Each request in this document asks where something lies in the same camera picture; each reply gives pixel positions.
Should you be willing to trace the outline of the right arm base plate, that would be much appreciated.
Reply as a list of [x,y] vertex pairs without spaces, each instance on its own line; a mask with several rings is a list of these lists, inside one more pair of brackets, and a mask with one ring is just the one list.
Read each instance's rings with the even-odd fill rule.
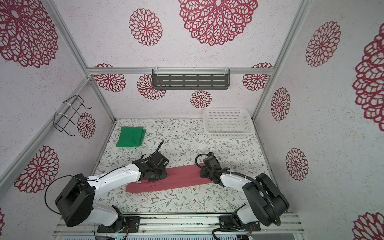
[[234,215],[221,215],[219,216],[220,229],[234,228],[234,231],[245,231],[245,232],[259,232],[261,230],[259,222],[255,222],[251,226],[246,226],[242,223],[238,217]]

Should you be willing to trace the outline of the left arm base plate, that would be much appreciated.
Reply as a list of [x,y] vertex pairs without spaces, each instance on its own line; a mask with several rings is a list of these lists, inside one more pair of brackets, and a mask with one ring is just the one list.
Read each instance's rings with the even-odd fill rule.
[[118,218],[111,226],[107,227],[104,225],[99,225],[96,230],[97,233],[137,233],[139,230],[141,217],[125,217]]

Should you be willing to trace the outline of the pink tank top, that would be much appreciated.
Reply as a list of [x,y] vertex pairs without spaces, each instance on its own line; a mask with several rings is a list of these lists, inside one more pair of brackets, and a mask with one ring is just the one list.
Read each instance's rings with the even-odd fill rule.
[[159,192],[186,187],[211,184],[213,181],[201,177],[201,169],[196,165],[188,165],[167,169],[167,177],[156,182],[142,180],[140,183],[130,183],[126,192],[131,194]]

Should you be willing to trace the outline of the green tank top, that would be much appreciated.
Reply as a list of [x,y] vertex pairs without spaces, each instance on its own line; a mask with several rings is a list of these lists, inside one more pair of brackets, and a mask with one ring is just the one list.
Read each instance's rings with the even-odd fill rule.
[[116,147],[140,147],[145,138],[146,130],[143,127],[121,127],[120,136]]

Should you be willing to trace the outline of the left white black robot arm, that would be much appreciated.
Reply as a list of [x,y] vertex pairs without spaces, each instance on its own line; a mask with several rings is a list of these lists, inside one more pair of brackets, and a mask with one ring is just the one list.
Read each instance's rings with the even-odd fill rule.
[[127,221],[116,206],[106,206],[95,199],[110,190],[147,180],[156,182],[167,177],[166,166],[169,160],[162,155],[140,159],[107,174],[85,177],[72,176],[55,200],[55,205],[67,227],[80,224],[102,225],[108,232],[120,232]]

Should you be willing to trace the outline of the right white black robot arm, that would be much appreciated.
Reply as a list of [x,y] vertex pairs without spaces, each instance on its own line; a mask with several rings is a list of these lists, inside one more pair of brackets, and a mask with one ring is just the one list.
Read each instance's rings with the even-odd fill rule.
[[233,171],[200,169],[205,176],[217,179],[219,185],[244,193],[247,203],[235,212],[240,223],[260,222],[267,227],[281,225],[280,216],[289,209],[289,203],[266,174],[252,178]]

